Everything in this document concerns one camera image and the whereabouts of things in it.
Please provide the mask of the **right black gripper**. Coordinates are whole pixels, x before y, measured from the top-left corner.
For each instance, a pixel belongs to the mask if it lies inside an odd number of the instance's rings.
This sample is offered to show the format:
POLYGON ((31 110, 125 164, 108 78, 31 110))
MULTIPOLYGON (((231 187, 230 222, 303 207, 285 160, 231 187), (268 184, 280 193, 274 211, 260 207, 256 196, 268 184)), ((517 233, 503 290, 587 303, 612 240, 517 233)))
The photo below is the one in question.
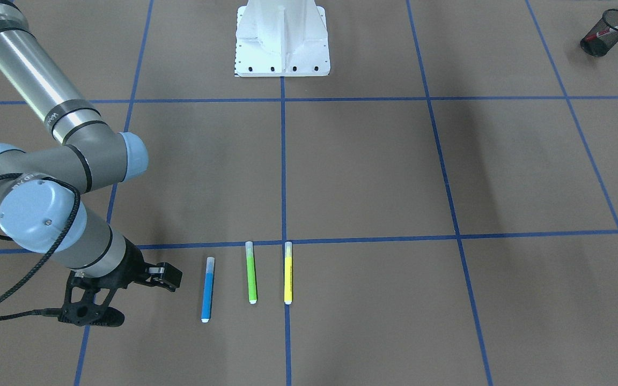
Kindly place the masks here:
POLYGON ((167 262, 148 264, 134 244, 127 244, 122 261, 109 274, 100 278, 81 278, 73 273, 70 275, 71 288, 82 290, 126 289, 131 283, 159 287, 174 293, 181 286, 182 271, 167 262))

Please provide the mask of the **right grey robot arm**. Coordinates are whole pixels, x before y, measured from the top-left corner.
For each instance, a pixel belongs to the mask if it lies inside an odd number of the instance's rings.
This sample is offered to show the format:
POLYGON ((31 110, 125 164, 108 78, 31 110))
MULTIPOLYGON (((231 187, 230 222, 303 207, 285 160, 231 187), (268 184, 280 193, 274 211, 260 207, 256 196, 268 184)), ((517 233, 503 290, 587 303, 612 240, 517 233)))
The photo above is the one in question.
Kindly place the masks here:
POLYGON ((137 135, 110 128, 9 1, 0 1, 0 70, 57 141, 33 152, 0 143, 0 228, 20 247, 46 253, 76 196, 141 176, 148 151, 137 135))

